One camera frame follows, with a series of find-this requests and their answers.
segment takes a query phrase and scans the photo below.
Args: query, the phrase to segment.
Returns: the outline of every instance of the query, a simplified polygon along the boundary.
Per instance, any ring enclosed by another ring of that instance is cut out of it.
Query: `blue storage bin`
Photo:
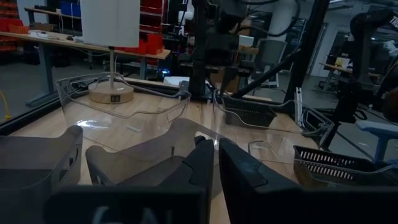
[[[80,5],[69,2],[61,2],[61,13],[68,16],[81,17]]]

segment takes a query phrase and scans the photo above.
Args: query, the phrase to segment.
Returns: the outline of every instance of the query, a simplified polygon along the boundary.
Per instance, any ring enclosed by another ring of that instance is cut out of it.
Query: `black plastic basket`
[[[228,97],[222,97],[222,101],[225,110],[231,112],[225,114],[226,124],[245,128],[255,128],[248,125],[269,127],[272,120],[276,117],[276,114],[270,106],[238,101]]]
[[[398,185],[398,167],[306,147],[294,149],[294,173],[305,187]]]

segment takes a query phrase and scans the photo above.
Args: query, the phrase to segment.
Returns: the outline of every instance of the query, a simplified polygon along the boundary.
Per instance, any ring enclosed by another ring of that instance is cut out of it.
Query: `glass wall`
[[[261,27],[265,30],[269,30],[269,26],[271,24],[272,13],[270,12],[253,12],[251,14],[252,17],[252,26]],[[282,58],[288,56],[288,54],[292,53],[296,47],[301,43],[301,39],[305,29],[307,28],[307,20],[299,19],[294,27],[288,31],[286,35],[286,48]],[[254,46],[256,46],[258,39],[267,38],[267,34],[260,32],[258,30],[251,30],[250,36],[254,37]],[[292,63],[286,65],[284,70],[289,70],[292,67]]]
[[[334,64],[337,57],[351,58],[352,57],[352,42],[348,41],[350,33],[338,31],[333,46],[329,52],[329,64]],[[392,47],[388,49],[386,42],[391,42]],[[396,61],[398,50],[394,51],[391,48],[398,47],[398,35],[392,34],[388,30],[376,32],[371,39],[369,45],[370,58],[369,69],[374,73],[385,74]]]

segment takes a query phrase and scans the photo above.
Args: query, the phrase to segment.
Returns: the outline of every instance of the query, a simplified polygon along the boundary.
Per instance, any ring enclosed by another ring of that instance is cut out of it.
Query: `clear plastic bin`
[[[251,103],[218,92],[213,99],[212,130],[293,180],[293,146],[319,149],[334,127],[328,118],[294,100],[281,105]]]
[[[119,152],[100,146],[86,151],[93,184],[118,186],[156,186],[172,174],[194,150],[195,137],[219,140],[218,133],[189,119],[176,119],[163,135]],[[212,196],[221,192],[218,151],[214,151]]]
[[[44,203],[80,180],[83,130],[57,138],[0,136],[0,223],[44,223]]]
[[[121,104],[102,104],[89,99],[89,89],[108,82],[109,73],[97,73],[57,81],[63,113],[69,126],[83,128],[84,137],[120,151],[167,132],[173,120],[184,117],[191,94],[165,95],[128,84],[116,74],[116,82],[134,88],[134,99]]]

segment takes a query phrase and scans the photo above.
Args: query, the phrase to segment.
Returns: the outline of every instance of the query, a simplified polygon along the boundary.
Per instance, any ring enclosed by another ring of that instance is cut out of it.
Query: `round wooden base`
[[[134,98],[134,88],[119,82],[114,82],[113,88],[110,82],[93,83],[88,89],[90,100],[97,103],[126,103]]]

